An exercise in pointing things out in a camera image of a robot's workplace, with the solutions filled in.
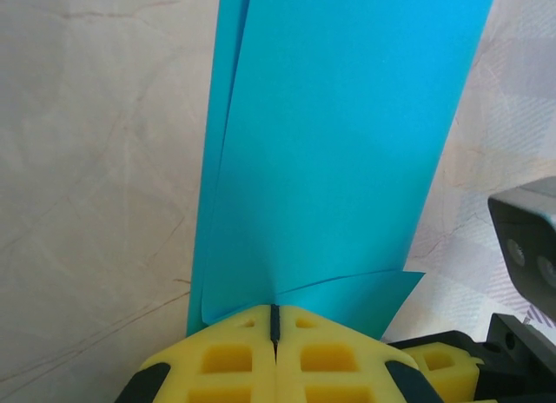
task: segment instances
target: blue paper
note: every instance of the blue paper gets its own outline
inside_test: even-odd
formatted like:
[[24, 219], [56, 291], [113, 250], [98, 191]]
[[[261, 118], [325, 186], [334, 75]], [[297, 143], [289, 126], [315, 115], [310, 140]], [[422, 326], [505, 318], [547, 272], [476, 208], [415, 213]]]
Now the blue paper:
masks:
[[401, 269], [492, 0], [250, 0], [202, 317]]
[[248, 3], [249, 0], [220, 0], [218, 10], [207, 132], [202, 158], [202, 180], [199, 210], [197, 212], [194, 265], [189, 298], [189, 335], [205, 327], [201, 317], [202, 285], [209, 251], [210, 227], [224, 136], [226, 135], [229, 102], [234, 87], [235, 68], [242, 44]]
[[278, 294], [271, 303], [303, 307], [380, 339], [422, 275], [401, 271], [356, 275]]

